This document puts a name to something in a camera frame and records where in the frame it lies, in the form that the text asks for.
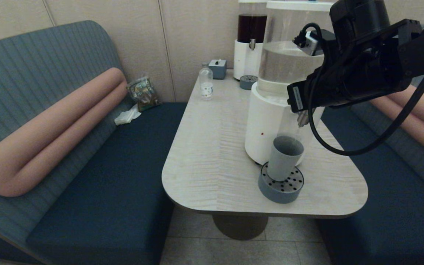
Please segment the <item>plastic bottle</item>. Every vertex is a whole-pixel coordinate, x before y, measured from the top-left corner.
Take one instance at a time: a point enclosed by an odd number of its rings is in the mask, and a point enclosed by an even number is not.
[[[213,73],[208,63],[202,63],[202,69],[199,71],[199,84],[201,86],[201,97],[203,100],[211,100],[213,93]]]

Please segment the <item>gray cup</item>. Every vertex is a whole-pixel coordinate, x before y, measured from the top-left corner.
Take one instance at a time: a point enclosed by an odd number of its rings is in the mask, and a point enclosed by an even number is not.
[[[295,138],[276,137],[269,157],[269,177],[275,181],[286,180],[302,156],[303,149],[302,143]]]

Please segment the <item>perforated drip tray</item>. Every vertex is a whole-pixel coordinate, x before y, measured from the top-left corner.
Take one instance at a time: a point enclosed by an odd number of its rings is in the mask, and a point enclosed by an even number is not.
[[[258,186],[266,198],[277,203],[296,200],[304,185],[303,174],[295,167],[285,181],[275,181],[268,175],[268,163],[261,168]]]

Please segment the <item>brown liquid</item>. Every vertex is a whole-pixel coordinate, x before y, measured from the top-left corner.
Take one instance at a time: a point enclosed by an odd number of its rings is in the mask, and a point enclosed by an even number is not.
[[[238,41],[249,43],[256,39],[256,43],[263,43],[267,18],[266,15],[239,15]]]

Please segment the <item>blue-gray upholstered backrest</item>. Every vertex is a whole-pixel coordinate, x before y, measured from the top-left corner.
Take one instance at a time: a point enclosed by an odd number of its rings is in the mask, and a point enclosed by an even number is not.
[[[0,141],[40,112],[111,67],[116,49],[95,22],[52,27],[0,40]],[[35,189],[0,196],[0,236],[26,251],[25,239],[57,197],[114,131],[125,99]]]
[[[414,78],[412,85],[417,86],[422,78]],[[351,110],[379,135],[392,123],[387,116],[368,102],[354,105]],[[387,139],[387,144],[424,179],[424,147],[420,143],[403,129],[398,129]]]

